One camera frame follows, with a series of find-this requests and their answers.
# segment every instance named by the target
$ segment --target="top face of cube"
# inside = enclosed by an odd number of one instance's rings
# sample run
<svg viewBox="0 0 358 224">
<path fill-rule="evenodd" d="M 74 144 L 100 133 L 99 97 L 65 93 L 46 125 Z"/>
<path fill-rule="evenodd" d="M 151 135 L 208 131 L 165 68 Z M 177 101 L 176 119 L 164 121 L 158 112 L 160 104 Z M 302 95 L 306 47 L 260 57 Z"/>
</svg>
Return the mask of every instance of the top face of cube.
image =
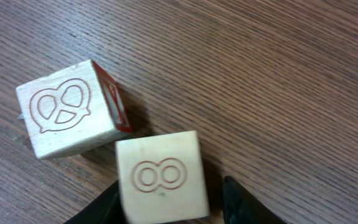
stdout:
<svg viewBox="0 0 358 224">
<path fill-rule="evenodd" d="M 130 223 L 208 215 L 196 131 L 116 143 L 121 202 Z"/>
<path fill-rule="evenodd" d="M 37 157 L 114 130 L 91 60 L 16 88 Z"/>
</svg>

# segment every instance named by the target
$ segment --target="brown tabletop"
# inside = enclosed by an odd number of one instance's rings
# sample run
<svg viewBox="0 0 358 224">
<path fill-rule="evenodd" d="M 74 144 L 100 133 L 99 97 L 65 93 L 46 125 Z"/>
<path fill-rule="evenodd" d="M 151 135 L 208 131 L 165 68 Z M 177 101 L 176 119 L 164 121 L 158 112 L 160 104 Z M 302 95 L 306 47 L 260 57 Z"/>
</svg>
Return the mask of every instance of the brown tabletop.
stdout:
<svg viewBox="0 0 358 224">
<path fill-rule="evenodd" d="M 0 223 L 63 223 L 114 144 L 35 158 L 15 87 L 94 59 L 135 137 L 197 130 L 211 216 L 231 175 L 288 223 L 358 223 L 358 0 L 0 0 Z"/>
</svg>

